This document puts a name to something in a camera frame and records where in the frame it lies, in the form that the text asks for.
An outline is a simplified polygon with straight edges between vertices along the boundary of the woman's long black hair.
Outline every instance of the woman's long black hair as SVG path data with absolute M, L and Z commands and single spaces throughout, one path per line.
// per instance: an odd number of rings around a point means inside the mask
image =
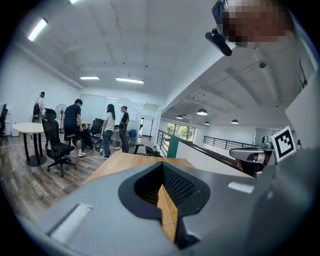
M 108 106 L 106 106 L 108 108 L 108 110 L 106 111 L 107 113 L 111 113 L 113 120 L 116 120 L 116 113 L 115 113 L 115 106 L 113 104 L 109 104 Z

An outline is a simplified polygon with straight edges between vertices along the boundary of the blue chair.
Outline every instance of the blue chair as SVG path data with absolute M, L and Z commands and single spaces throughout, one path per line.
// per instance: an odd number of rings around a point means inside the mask
M 137 137 L 137 130 L 136 130 L 136 129 L 131 129 L 131 130 L 129 131 L 128 137 L 126 137 L 128 143 L 129 143 L 129 140 L 131 140 L 131 142 L 130 142 L 130 148 L 131 148 L 131 146 L 132 146 L 132 141 L 133 141 L 133 144 L 135 144 L 136 137 Z

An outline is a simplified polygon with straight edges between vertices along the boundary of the white round tabletop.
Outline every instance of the white round tabletop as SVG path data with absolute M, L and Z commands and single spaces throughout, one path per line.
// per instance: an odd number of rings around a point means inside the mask
M 44 132 L 42 123 L 21 122 L 13 125 L 13 129 L 23 134 L 41 134 Z

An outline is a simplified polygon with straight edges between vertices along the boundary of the black t-shirt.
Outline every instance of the black t-shirt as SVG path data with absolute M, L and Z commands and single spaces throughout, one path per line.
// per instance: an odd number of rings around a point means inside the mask
M 129 119 L 129 114 L 128 114 L 128 112 L 125 112 L 124 114 L 123 114 L 123 117 L 122 117 L 122 119 L 121 119 L 121 123 L 126 123 L 126 121 Z
M 81 107 L 77 104 L 68 106 L 64 112 L 64 126 L 76 126 L 77 115 L 81 115 Z

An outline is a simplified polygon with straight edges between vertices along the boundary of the wooden tabletop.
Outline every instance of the wooden tabletop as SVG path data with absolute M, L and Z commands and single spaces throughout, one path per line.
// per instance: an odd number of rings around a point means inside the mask
M 41 134 L 44 132 L 42 123 L 21 122 L 13 125 L 13 129 L 23 134 Z
M 116 151 L 108 160 L 96 169 L 96 171 L 85 182 L 133 167 L 152 164 L 159 161 L 176 163 L 194 168 L 186 159 L 144 156 Z M 163 185 L 159 190 L 158 196 L 159 201 L 157 207 L 162 210 L 162 228 L 173 241 L 175 239 L 177 228 L 178 210 Z

